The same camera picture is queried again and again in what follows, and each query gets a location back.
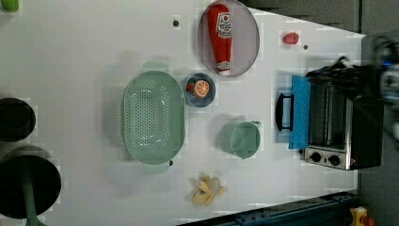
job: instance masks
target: oven handle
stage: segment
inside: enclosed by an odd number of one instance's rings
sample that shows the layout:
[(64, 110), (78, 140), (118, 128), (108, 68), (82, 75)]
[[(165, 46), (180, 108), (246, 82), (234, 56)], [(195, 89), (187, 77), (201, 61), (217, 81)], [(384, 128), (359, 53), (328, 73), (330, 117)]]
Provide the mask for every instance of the oven handle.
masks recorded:
[[(277, 100), (276, 104), (276, 111), (275, 111), (275, 118), (276, 118), (276, 124), (279, 129), (279, 131), (283, 129), (289, 129), (290, 131), (293, 131), (294, 129), (294, 94), (291, 94), (289, 96), (284, 95), (283, 93), (279, 96), (279, 99)], [(282, 116), (284, 114), (284, 99), (291, 99), (291, 107), (290, 107), (290, 126), (282, 126)]]

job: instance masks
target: gray plate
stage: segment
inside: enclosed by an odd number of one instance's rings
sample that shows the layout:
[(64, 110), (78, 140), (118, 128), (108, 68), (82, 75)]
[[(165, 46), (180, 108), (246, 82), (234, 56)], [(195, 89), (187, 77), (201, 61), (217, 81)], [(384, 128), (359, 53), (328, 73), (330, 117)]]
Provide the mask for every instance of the gray plate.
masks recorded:
[[(259, 29), (255, 18), (246, 6), (235, 0), (219, 0), (211, 4), (223, 4), (229, 8), (232, 23), (232, 48), (230, 76), (245, 73), (255, 62), (259, 51)], [(199, 54), (205, 65), (218, 74), (215, 54), (208, 31), (208, 10), (203, 12), (199, 21)]]

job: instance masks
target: green mug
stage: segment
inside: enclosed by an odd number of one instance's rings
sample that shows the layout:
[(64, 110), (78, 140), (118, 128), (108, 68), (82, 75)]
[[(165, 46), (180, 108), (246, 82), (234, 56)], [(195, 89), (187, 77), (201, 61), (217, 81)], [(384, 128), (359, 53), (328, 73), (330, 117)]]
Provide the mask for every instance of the green mug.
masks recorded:
[(20, 7), (19, 0), (1, 0), (3, 9), (7, 12), (15, 12)]
[(242, 159), (254, 155), (261, 143), (259, 121), (230, 121), (220, 132), (220, 146), (226, 153), (232, 153)]

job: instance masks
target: ketchup label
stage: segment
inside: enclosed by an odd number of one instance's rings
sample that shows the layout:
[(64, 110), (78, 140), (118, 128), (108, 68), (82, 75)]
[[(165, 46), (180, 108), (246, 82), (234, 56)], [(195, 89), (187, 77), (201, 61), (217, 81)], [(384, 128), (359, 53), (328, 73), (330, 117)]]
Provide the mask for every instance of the ketchup label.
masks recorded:
[(227, 70), (227, 69), (230, 68), (230, 62), (228, 62), (228, 61), (220, 62), (220, 63), (217, 64), (217, 68), (220, 71)]
[(222, 39), (231, 38), (231, 21), (229, 12), (221, 12), (217, 15), (216, 31)]

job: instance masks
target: oven control panel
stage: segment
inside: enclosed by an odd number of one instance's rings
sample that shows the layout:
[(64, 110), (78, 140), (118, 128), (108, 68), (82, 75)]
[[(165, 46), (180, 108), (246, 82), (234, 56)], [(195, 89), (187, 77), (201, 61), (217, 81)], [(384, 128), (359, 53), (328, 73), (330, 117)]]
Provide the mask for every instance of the oven control panel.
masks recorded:
[(350, 170), (347, 159), (347, 154), (340, 150), (326, 150), (316, 147), (305, 149), (305, 162), (307, 163), (341, 170)]

